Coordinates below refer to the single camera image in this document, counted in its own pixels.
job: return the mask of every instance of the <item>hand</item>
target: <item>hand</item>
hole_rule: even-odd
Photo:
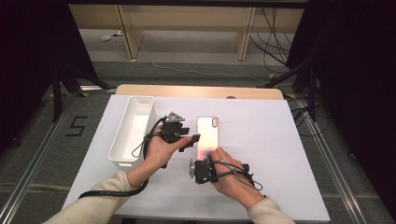
[[[160,169],[169,162],[173,153],[179,148],[186,146],[191,141],[191,137],[182,137],[177,142],[169,144],[160,136],[153,136],[148,144],[148,153],[145,158],[149,162]]]
[[[241,169],[242,162],[235,160],[227,152],[225,152],[221,147],[218,147],[214,151],[210,151],[209,155],[212,157],[213,161],[225,161],[231,165],[235,165]],[[230,172],[230,168],[222,164],[215,164],[215,169],[217,174],[222,174]],[[264,196],[241,176],[237,177],[235,175],[226,175],[219,178],[218,182],[214,182],[216,190],[225,196],[237,200],[246,209],[249,209],[254,204],[261,201]]]
[[[186,146],[190,141],[191,137],[183,137],[177,142],[169,144],[163,141],[160,136],[153,136],[148,144],[148,153],[144,161],[133,170],[127,172],[128,182],[131,187],[134,189],[139,188],[143,182],[169,162],[175,151]]]

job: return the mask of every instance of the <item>gray floor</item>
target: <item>gray floor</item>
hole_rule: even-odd
[[[113,37],[108,42],[101,41],[101,36],[116,33],[117,31],[81,30],[99,78],[109,84],[147,83],[255,88],[269,81],[269,74],[278,76],[278,73],[271,72],[269,69],[286,71],[276,60],[268,56],[264,57],[262,51],[252,43],[247,49],[246,59],[242,62],[238,61],[233,34],[230,33],[146,32],[138,58],[131,62],[126,57],[122,37]],[[252,37],[258,43],[260,42],[256,34]],[[268,34],[261,34],[261,37],[266,40]],[[283,48],[290,47],[286,38],[279,36],[279,39]],[[269,50],[279,56],[277,49],[269,48]],[[280,84],[279,88],[284,93],[291,93],[291,82],[292,80],[287,80]],[[82,85],[90,84],[84,80],[81,80],[81,83]],[[11,145],[0,157],[1,204],[4,204],[19,182],[50,128],[53,113],[50,94],[49,90],[43,97],[44,105],[37,108],[31,122],[20,136],[21,146]],[[46,159],[41,164],[33,184],[24,196],[11,223],[40,223],[62,208],[109,97],[110,93],[90,93],[87,97],[78,97],[67,109],[62,124],[65,128],[57,133]],[[299,100],[289,100],[289,104],[290,110],[301,107]],[[319,99],[317,104],[324,105]],[[359,202],[367,223],[394,223],[359,163],[347,156],[347,143],[337,130],[331,115],[321,107],[318,107],[316,112],[323,138],[346,178],[353,196]],[[75,116],[87,117],[79,124],[86,128],[80,137],[67,137],[68,133],[73,132],[68,127]],[[353,218],[350,218],[343,198],[334,185],[328,166],[318,150],[316,140],[304,120],[298,126],[298,131],[331,216],[331,223],[353,223]],[[110,223],[121,223],[121,218],[113,217]],[[138,223],[176,224],[182,222],[139,219]]]

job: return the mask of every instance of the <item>table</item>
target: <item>table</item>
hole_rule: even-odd
[[[219,144],[249,164],[255,180],[263,183],[265,194],[275,199],[284,212],[298,221],[330,220],[281,92],[249,88],[121,85],[107,105],[64,206],[97,181],[116,172],[107,154],[120,124],[122,107],[126,106],[130,94],[147,93],[154,96],[157,117],[168,113],[170,108],[175,109],[186,119],[184,125],[191,128],[190,134],[194,134],[197,115],[215,113],[220,119]],[[230,95],[237,99],[224,99]],[[239,131],[247,133],[235,134],[235,124]],[[269,127],[271,132],[259,134]],[[279,137],[286,137],[288,141],[280,141]],[[194,159],[195,154],[194,147],[177,152],[166,169],[151,177],[144,192],[130,199],[116,215],[248,220],[246,210],[239,203],[218,194],[210,184],[195,185],[193,179],[188,178],[188,158]]]

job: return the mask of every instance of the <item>smartphone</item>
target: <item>smartphone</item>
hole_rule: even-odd
[[[197,143],[197,160],[207,158],[209,151],[219,146],[219,118],[215,116],[198,117],[197,133],[201,135]]]

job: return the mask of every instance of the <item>right hand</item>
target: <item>right hand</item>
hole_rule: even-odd
[[[209,155],[212,157],[213,161],[225,161],[231,165],[235,165],[241,169],[242,162],[235,160],[227,152],[225,152],[221,147],[218,147],[214,151],[210,151]],[[230,172],[230,168],[222,165],[215,164],[215,169],[218,175],[226,172]],[[249,209],[254,204],[260,202],[264,199],[264,196],[255,189],[242,175],[237,177],[235,175],[226,175],[219,178],[218,182],[214,182],[216,190],[225,196],[237,200],[246,209]]]

